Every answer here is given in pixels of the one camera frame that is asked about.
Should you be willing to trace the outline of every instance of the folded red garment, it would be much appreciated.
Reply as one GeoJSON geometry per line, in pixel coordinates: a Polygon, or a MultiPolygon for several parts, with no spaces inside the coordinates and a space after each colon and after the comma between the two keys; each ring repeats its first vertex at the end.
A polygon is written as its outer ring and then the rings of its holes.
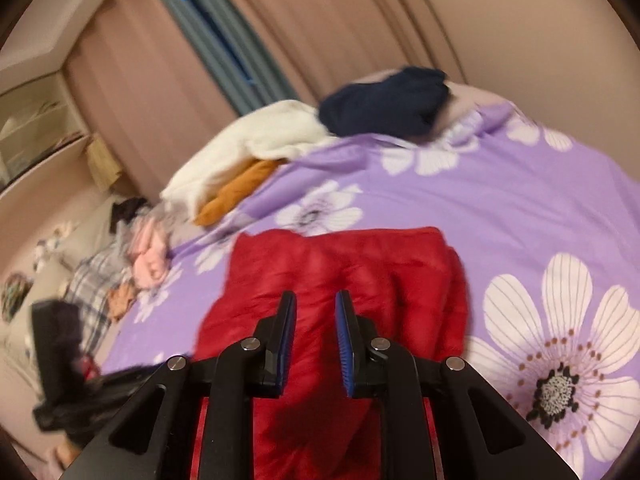
{"type": "MultiPolygon", "coordinates": [[[[370,400],[346,397],[335,333],[335,294],[414,355],[462,352],[466,283],[457,254],[435,228],[348,231],[305,238],[273,230],[240,235],[222,297],[204,319],[194,358],[219,355],[271,316],[283,290],[298,299],[289,382],[254,404],[257,480],[374,479],[380,427],[370,400]]],[[[202,436],[196,438],[199,456],[202,436]]],[[[197,461],[192,468],[196,476],[197,461]]]]}

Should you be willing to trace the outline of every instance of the purple bedsheet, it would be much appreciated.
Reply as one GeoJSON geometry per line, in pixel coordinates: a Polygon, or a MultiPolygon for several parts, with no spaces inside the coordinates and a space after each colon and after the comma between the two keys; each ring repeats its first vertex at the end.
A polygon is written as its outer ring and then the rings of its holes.
{"type": "Polygon", "coordinates": [[[439,227],[465,266],[466,359],[599,479],[640,418],[640,190],[606,156],[497,105],[428,147],[374,134],[280,168],[122,321],[105,371],[189,353],[234,239],[439,227]]]}

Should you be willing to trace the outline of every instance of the navy blue cloth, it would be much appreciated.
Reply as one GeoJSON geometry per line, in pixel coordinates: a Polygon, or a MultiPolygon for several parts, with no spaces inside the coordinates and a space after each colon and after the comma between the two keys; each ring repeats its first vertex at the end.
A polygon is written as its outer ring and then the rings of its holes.
{"type": "Polygon", "coordinates": [[[353,83],[322,101],[318,117],[338,137],[426,136],[449,97],[445,78],[442,70],[409,66],[379,83],[353,83]]]}

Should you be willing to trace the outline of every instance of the teal curtain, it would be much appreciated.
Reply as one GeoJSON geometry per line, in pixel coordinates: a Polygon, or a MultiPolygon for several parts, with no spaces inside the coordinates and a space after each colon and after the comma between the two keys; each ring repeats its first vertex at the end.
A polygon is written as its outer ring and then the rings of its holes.
{"type": "Polygon", "coordinates": [[[230,0],[162,2],[239,115],[298,98],[230,0]]]}

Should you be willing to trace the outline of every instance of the mustard yellow garment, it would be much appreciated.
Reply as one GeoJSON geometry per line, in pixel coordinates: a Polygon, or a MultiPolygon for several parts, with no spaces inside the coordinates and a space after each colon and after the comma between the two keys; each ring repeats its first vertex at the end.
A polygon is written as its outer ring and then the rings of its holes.
{"type": "Polygon", "coordinates": [[[220,188],[218,195],[202,207],[194,223],[206,227],[219,222],[225,214],[258,189],[260,184],[284,162],[286,162],[284,158],[256,160],[235,179],[220,188]]]}

